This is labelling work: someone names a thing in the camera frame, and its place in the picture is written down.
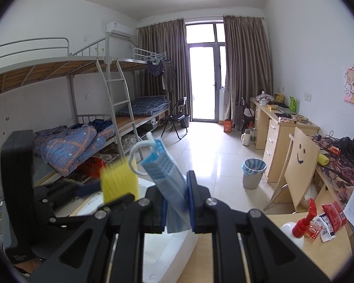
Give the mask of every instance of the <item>ladder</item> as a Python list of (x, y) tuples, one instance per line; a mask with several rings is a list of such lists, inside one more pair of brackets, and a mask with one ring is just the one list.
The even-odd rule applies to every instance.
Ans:
[[(103, 80), (105, 81), (105, 86), (106, 86), (106, 92), (108, 93), (109, 96), (109, 101), (110, 101), (110, 107), (111, 107), (111, 120), (113, 122), (114, 125), (114, 133), (115, 133), (115, 143), (117, 145), (117, 149), (119, 151), (119, 154), (121, 155), (121, 158), (125, 158), (125, 150), (123, 149), (122, 146), (122, 136), (121, 136), (121, 129), (118, 128), (117, 125), (117, 120), (115, 119), (115, 107), (125, 104), (127, 103), (127, 106), (129, 108), (129, 113), (130, 113), (130, 120), (131, 120), (131, 125), (132, 125), (132, 129), (134, 131), (135, 134), (135, 139), (138, 142), (139, 141), (139, 136), (138, 136), (138, 131), (136, 129), (136, 125), (135, 125), (135, 118), (134, 118), (134, 114), (132, 112), (132, 106), (131, 106), (131, 101), (130, 101), (130, 94), (129, 94), (129, 90), (127, 87), (127, 82), (126, 82), (126, 78), (125, 75), (123, 74), (121, 65), (119, 63), (119, 61), (117, 60), (117, 69), (120, 75), (120, 79), (111, 79), (110, 77), (110, 64), (111, 64), (111, 60), (107, 60), (105, 61), (106, 63), (106, 76), (104, 75), (102, 69), (101, 69), (101, 65), (98, 62), (98, 60), (96, 60), (96, 67), (98, 69), (98, 72), (101, 74)], [(121, 102), (115, 102), (115, 100), (113, 99), (113, 96), (110, 93), (110, 88), (109, 88), (109, 84), (110, 82), (116, 82), (116, 81), (122, 81), (123, 82), (123, 88), (125, 90), (125, 96), (126, 96), (126, 100), (125, 101), (121, 101)], [(140, 154), (140, 158), (143, 159), (143, 155), (142, 155), (142, 151), (141, 149), (139, 149), (139, 154)]]

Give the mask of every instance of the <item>blue gripper pad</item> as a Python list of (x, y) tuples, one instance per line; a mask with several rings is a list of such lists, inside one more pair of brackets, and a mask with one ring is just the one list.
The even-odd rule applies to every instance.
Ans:
[(190, 214), (190, 225), (193, 232), (195, 232), (195, 204), (194, 204), (194, 197), (193, 197), (193, 190), (191, 188), (191, 180), (189, 172), (186, 175), (186, 181), (188, 183), (188, 204), (189, 204), (189, 214)]
[(166, 226), (166, 208), (167, 208), (167, 202), (163, 198), (163, 208), (162, 208), (162, 219), (161, 219), (161, 226), (165, 229)]

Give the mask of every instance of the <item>laptop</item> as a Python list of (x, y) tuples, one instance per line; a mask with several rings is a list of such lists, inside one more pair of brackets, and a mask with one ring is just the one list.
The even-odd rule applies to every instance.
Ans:
[(277, 110), (279, 110), (280, 112), (284, 113), (284, 114), (291, 114), (291, 115), (296, 115), (296, 112), (293, 112), (292, 110), (290, 110), (289, 108), (282, 108), (282, 107), (278, 107)]

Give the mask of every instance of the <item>black bucket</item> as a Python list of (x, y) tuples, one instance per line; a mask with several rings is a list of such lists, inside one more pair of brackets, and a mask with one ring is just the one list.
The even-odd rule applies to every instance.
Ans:
[(185, 115), (185, 118), (180, 120), (180, 126), (185, 129), (185, 128), (189, 127), (189, 122), (190, 122), (190, 115)]

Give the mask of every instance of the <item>air conditioner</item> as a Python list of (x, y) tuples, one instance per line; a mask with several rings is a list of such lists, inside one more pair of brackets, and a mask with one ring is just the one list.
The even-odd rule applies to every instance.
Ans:
[(125, 25), (110, 22), (106, 25), (106, 31), (114, 34), (114, 36), (130, 40), (134, 36), (134, 29), (131, 27), (127, 27)]

